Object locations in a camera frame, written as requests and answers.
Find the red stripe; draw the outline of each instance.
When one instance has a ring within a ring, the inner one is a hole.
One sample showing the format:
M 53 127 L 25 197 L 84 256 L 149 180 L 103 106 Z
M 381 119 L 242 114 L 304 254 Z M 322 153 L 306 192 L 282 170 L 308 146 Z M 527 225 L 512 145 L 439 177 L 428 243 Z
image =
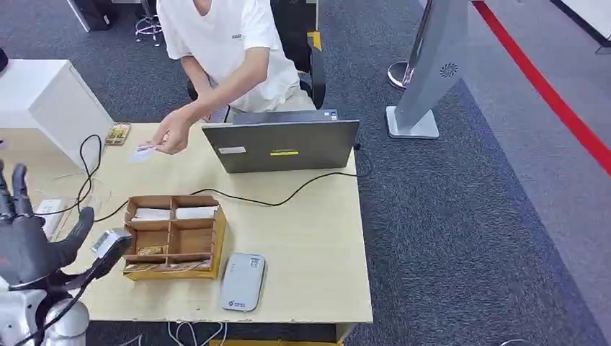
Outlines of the red stripe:
M 598 161 L 605 171 L 611 176 L 611 151 L 588 126 L 579 119 L 577 114 L 562 100 L 545 77 L 530 62 L 526 54 L 520 49 L 514 39 L 509 35 L 501 22 L 494 16 L 488 5 L 483 1 L 473 1 L 474 7 L 486 21 L 492 32 L 499 39 L 505 50 L 513 58 L 522 73 L 530 83 L 537 89 L 541 97 L 548 103 L 551 109 L 560 118 L 562 123 L 573 133 L 575 138 L 584 148 Z

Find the black office chair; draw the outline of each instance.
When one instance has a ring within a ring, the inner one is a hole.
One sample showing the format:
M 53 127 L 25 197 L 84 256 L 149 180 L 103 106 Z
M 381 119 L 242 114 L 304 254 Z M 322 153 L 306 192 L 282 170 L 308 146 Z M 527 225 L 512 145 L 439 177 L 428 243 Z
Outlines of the black office chair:
M 304 13 L 307 12 L 306 0 L 271 0 L 272 13 L 276 28 L 287 58 L 295 63 L 297 70 L 310 75 L 310 84 L 301 81 L 300 87 L 308 93 L 317 109 L 324 102 L 326 79 L 322 52 L 308 39 Z M 197 99 L 193 83 L 188 81 L 187 91 L 191 99 Z

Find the cardboard box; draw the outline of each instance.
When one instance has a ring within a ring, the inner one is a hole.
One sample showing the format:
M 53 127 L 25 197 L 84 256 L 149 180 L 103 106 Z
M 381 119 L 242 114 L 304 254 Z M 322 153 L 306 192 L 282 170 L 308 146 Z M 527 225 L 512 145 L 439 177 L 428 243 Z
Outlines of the cardboard box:
M 213 218 L 176 219 L 177 208 L 217 207 Z M 167 209 L 168 220 L 133 220 L 139 208 Z M 125 230 L 133 236 L 125 252 L 123 275 L 131 280 L 212 278 L 218 276 L 227 221 L 218 201 L 210 196 L 131 197 L 125 211 Z M 161 253 L 145 254 L 154 249 Z

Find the yellow sticker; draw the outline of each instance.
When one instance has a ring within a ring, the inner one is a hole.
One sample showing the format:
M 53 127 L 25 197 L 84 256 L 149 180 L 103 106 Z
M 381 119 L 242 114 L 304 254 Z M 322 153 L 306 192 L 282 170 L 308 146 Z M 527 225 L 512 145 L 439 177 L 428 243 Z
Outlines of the yellow sticker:
M 291 156 L 291 155 L 299 155 L 299 151 L 272 151 L 269 153 L 270 156 Z

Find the laptop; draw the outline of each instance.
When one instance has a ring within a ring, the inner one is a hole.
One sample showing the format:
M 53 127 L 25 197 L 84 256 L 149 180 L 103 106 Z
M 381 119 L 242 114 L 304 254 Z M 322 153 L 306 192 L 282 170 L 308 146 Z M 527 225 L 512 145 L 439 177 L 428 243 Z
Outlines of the laptop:
M 243 113 L 202 131 L 227 173 L 246 173 L 345 167 L 358 128 L 336 110 L 307 110 Z

